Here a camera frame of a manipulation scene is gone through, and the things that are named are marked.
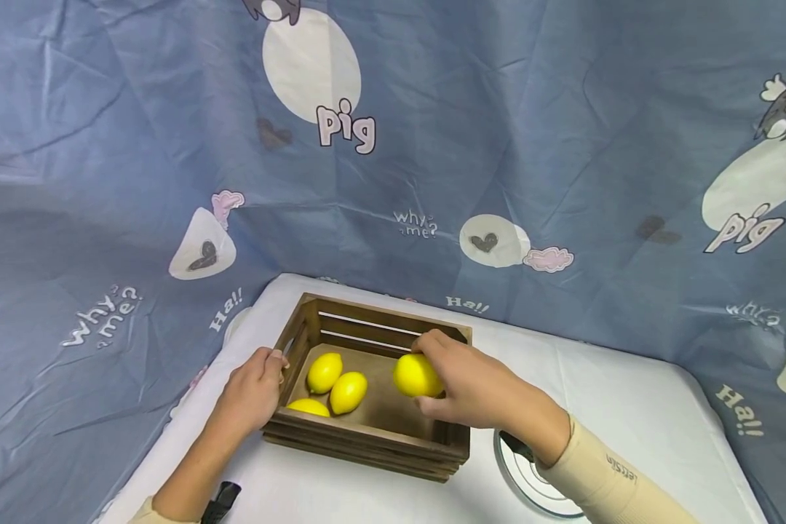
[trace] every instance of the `round white object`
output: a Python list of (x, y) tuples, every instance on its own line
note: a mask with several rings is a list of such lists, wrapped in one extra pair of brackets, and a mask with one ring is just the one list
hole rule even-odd
[(478, 264), (509, 267), (524, 261), (530, 238), (502, 216), (476, 215), (460, 228), (460, 249)]
[(535, 465), (514, 453), (497, 431), (494, 434), (494, 448), (504, 479), (522, 501), (554, 517), (582, 517), (579, 506), (541, 478)]
[(361, 98), (361, 70), (338, 24), (316, 9), (300, 9), (298, 22), (271, 22), (262, 41), (262, 66), (274, 93), (293, 114), (317, 123), (317, 106), (353, 110)]

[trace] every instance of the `yellow lemon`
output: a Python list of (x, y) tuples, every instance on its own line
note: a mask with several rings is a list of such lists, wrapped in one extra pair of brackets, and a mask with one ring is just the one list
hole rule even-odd
[(301, 398), (286, 406), (288, 409), (301, 410), (303, 413), (310, 413), (320, 417), (329, 417), (329, 410), (323, 406), (321, 402), (317, 402), (314, 398)]
[(306, 384), (309, 391), (315, 395), (328, 393), (336, 384), (341, 371), (344, 370), (344, 361), (338, 353), (324, 353), (317, 358), (309, 368), (306, 375)]
[(436, 397), (445, 388), (437, 371), (425, 355), (419, 353), (399, 358), (393, 370), (393, 382), (409, 397)]
[(336, 385), (332, 386), (332, 392), (329, 393), (329, 404), (331, 404), (334, 414), (343, 415), (358, 408), (366, 394), (366, 377), (358, 371), (349, 371), (338, 379)]

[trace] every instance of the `beige sleeve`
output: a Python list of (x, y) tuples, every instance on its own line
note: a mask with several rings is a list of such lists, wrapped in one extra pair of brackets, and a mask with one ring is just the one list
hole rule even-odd
[(571, 440), (541, 476), (592, 524), (696, 524), (696, 519), (571, 417)]
[(128, 524), (197, 524), (197, 523), (179, 523), (177, 520), (169, 520), (166, 517), (161, 517), (160, 514), (154, 511), (151, 507), (151, 502), (154, 497), (148, 497), (143, 502), (143, 507), (136, 512), (134, 518), (128, 520)]

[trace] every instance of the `black object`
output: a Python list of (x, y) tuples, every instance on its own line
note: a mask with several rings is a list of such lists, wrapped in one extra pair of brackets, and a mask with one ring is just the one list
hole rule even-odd
[(512, 449), (512, 452), (515, 454), (519, 454), (519, 456), (524, 457), (527, 459), (527, 462), (530, 464), (536, 462), (536, 457), (533, 456), (533, 451), (527, 447), (524, 442), (521, 442), (513, 435), (508, 434), (505, 431), (499, 431), (498, 436), (500, 440), (503, 440), (505, 445), (509, 446), (509, 449)]
[(231, 511), (235, 498), (239, 496), (240, 492), (240, 485), (224, 480), (221, 483), (221, 487), (218, 488), (218, 496), (215, 497), (214, 501), (210, 501), (207, 504), (204, 517), (201, 517), (201, 524), (220, 523), (227, 516), (227, 513)]

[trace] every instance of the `wooden crate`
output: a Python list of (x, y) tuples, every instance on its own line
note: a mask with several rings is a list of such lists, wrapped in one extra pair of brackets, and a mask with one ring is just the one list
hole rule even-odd
[[(322, 456), (349, 460), (421, 479), (445, 482), (469, 458), (469, 428), (422, 416), (393, 382), (395, 363), (410, 352), (417, 336), (438, 329), (470, 343), (470, 327), (304, 294), (282, 331), (290, 368), (279, 407), (265, 426), (268, 442)], [(328, 394), (311, 395), (306, 374), (323, 353), (341, 354), (344, 373), (367, 377), (367, 394), (352, 413), (317, 417), (286, 406), (300, 398), (328, 403)]]

